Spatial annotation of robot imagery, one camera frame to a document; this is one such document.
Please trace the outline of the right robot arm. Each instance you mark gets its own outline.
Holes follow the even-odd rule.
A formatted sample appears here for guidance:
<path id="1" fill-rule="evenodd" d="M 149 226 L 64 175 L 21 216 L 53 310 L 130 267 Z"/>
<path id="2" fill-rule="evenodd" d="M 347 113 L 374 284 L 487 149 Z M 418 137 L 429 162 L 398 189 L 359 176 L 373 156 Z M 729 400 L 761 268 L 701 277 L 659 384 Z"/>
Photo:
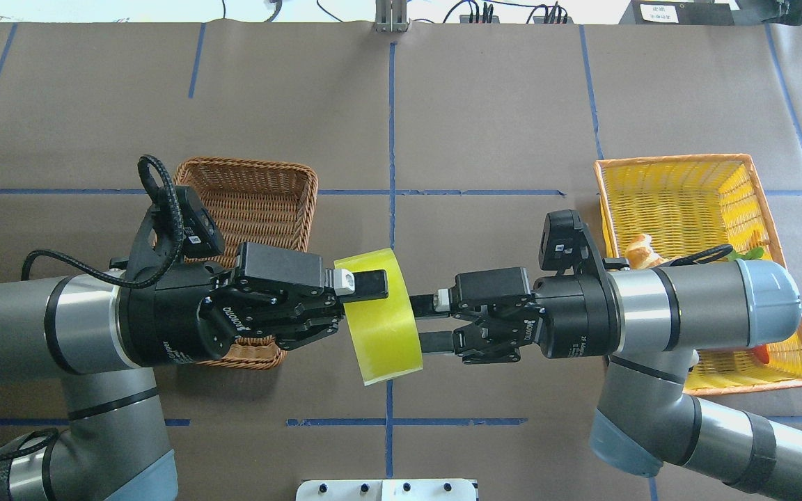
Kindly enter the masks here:
<path id="1" fill-rule="evenodd" d="M 592 263 L 534 285 L 524 269 L 477 271 L 410 304 L 417 318 L 464 320 L 420 340 L 424 352 L 465 364 L 513 363 L 530 345 L 550 359 L 605 356 L 589 443 L 610 466 L 655 477 L 675 464 L 736 491 L 802 500 L 801 430 L 684 389 L 699 350 L 751 348 L 798 330 L 798 286 L 779 264 L 611 271 Z"/>

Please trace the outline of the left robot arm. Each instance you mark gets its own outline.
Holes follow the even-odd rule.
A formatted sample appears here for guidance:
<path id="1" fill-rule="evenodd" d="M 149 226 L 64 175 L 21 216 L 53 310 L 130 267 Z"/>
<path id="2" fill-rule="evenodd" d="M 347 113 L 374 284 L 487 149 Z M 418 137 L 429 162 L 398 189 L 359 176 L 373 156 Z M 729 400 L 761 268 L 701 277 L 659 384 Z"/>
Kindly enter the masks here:
<path id="1" fill-rule="evenodd" d="M 175 265 L 156 285 L 142 248 L 100 280 L 75 275 L 0 283 L 0 386 L 58 379 L 66 430 L 0 447 L 0 500 L 173 500 L 175 452 L 153 367 L 219 360 L 238 338 L 295 349 L 336 331 L 352 302 L 388 297 L 387 267 L 324 266 L 318 255 L 253 242 L 232 269 Z"/>

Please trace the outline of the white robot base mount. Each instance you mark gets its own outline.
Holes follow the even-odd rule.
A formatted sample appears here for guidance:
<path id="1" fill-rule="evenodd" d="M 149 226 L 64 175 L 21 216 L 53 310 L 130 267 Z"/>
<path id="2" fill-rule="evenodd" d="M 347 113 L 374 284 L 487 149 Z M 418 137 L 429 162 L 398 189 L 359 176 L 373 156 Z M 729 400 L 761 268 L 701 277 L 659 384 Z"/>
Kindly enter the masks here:
<path id="1" fill-rule="evenodd" d="M 464 478 L 309 479 L 296 500 L 478 500 L 477 481 Z"/>

